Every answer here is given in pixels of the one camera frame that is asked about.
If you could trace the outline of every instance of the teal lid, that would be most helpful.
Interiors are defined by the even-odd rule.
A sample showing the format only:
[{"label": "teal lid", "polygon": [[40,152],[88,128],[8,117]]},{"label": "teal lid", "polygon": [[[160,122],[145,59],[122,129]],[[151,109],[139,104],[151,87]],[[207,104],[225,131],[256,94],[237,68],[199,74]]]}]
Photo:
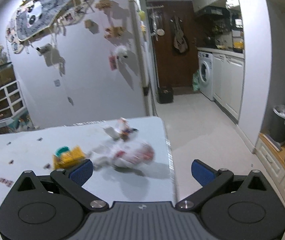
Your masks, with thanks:
[{"label": "teal lid", "polygon": [[69,152],[70,149],[67,146],[61,147],[56,151],[56,156],[60,157],[61,154],[65,153],[65,152]]}]

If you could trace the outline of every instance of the yellow toy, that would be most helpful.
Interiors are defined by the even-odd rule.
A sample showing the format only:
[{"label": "yellow toy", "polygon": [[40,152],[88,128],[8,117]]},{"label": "yellow toy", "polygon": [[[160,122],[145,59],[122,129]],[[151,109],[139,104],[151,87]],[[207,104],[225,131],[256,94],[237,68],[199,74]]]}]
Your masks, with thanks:
[{"label": "yellow toy", "polygon": [[85,154],[79,146],[76,146],[71,151],[64,152],[58,157],[53,155],[53,166],[56,169],[67,169],[79,164],[85,159]]}]

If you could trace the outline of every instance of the wooden door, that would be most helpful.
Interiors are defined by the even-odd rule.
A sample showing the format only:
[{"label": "wooden door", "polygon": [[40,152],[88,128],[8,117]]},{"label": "wooden door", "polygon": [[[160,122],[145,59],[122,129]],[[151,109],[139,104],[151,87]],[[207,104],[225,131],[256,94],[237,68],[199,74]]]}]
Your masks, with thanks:
[{"label": "wooden door", "polygon": [[[157,9],[163,18],[164,36],[153,37],[153,45],[156,52],[157,70],[160,86],[190,87],[192,86],[192,74],[198,69],[198,51],[194,38],[197,33],[203,34],[202,27],[197,26],[191,1],[161,1],[150,2],[149,6],[164,5]],[[185,34],[189,50],[179,54],[173,46],[174,33],[172,33],[174,16],[180,18],[180,26]]]}]

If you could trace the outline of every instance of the table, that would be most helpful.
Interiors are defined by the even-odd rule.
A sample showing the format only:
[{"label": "table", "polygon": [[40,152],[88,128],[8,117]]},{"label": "table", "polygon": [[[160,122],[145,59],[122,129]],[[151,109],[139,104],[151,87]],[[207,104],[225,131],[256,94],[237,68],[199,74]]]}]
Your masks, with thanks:
[{"label": "table", "polygon": [[[0,135],[0,205],[24,170],[33,170],[36,175],[49,175],[52,170],[52,155],[62,146],[73,148],[77,145],[87,153],[91,149],[110,141],[103,126],[115,126],[117,120],[75,124],[44,130]],[[138,138],[151,144],[155,159],[150,164],[141,164],[126,172],[105,167],[94,171],[83,188],[105,200],[110,206],[113,201],[177,202],[174,169],[162,120],[158,117],[134,118],[129,125],[137,128]]]}]

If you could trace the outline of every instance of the metal screw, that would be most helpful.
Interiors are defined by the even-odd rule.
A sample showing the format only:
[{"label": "metal screw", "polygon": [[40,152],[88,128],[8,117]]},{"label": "metal screw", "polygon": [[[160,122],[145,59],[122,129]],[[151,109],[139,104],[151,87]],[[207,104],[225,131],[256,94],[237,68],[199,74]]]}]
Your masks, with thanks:
[{"label": "metal screw", "polygon": [[195,205],[195,204],[192,203],[192,202],[189,201],[189,200],[180,201],[180,202],[178,203],[178,206],[179,206],[180,208],[183,208],[183,209],[192,208],[194,205]]},{"label": "metal screw", "polygon": [[104,202],[103,200],[94,200],[90,202],[90,205],[92,208],[103,208],[104,206],[107,205],[107,203]]}]

